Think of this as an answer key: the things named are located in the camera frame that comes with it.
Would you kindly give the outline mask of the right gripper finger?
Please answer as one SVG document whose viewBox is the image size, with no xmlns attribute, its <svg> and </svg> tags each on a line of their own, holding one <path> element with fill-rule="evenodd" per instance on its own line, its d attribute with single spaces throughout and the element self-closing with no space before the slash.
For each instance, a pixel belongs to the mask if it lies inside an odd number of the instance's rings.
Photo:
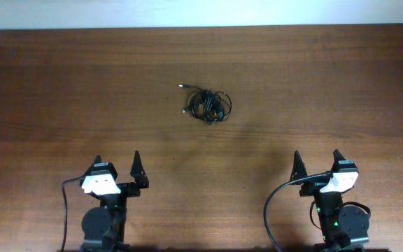
<svg viewBox="0 0 403 252">
<path fill-rule="evenodd" d="M 332 165 L 331 170 L 333 172 L 338 172 L 340 169 L 343 168 L 343 164 L 340 163 L 340 161 L 344 161 L 345 158 L 344 156 L 339 152 L 338 149 L 335 149 L 333 152 L 333 158 L 334 158 L 334 163 Z"/>
<path fill-rule="evenodd" d="M 303 179 L 307 177 L 306 167 L 301 158 L 301 155 L 298 150 L 294 153 L 293 158 L 293 166 L 290 175 L 290 182 L 293 181 L 294 185 L 301 185 L 303 184 Z"/>
</svg>

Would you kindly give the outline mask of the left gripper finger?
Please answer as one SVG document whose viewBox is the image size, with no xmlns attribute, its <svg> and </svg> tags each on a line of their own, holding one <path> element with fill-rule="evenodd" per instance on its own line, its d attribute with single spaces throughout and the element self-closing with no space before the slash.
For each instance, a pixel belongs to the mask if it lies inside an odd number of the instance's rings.
<svg viewBox="0 0 403 252">
<path fill-rule="evenodd" d="M 140 188 L 149 188 L 149 180 L 141 162 L 140 153 L 136 150 L 130 171 L 131 177 Z"/>
<path fill-rule="evenodd" d="M 86 170 L 86 172 L 83 174 L 83 176 L 89 176 L 92 172 L 99 170 L 99 167 L 97 166 L 97 164 L 99 164 L 99 163 L 101 163 L 101 156 L 96 155 L 93 163 Z"/>
</svg>

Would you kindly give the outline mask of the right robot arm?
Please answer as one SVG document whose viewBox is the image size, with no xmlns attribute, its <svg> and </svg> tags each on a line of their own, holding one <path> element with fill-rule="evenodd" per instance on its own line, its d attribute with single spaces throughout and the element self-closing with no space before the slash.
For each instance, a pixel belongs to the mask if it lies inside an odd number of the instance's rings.
<svg viewBox="0 0 403 252">
<path fill-rule="evenodd" d="M 333 158 L 331 170 L 308 175 L 299 151 L 295 151 L 290 181 L 301 186 L 300 196 L 314 197 L 310 211 L 317 212 L 323 236 L 314 251 L 363 251 L 363 244 L 369 241 L 370 208 L 343 201 L 343 194 L 354 187 L 359 171 L 354 161 L 338 150 Z"/>
</svg>

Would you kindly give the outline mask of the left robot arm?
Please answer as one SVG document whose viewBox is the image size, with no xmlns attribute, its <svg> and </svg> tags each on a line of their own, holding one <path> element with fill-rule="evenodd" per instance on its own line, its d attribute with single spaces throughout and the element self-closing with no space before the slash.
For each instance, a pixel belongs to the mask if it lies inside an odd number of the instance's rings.
<svg viewBox="0 0 403 252">
<path fill-rule="evenodd" d="M 118 173 L 111 162 L 102 162 L 98 155 L 80 183 L 85 194 L 99 200 L 99 206 L 87 211 L 81 228 L 84 233 L 81 251 L 131 251 L 124 243 L 127 222 L 127 200 L 138 197 L 149 187 L 149 180 L 138 151 L 134 154 L 128 183 L 117 183 Z"/>
</svg>

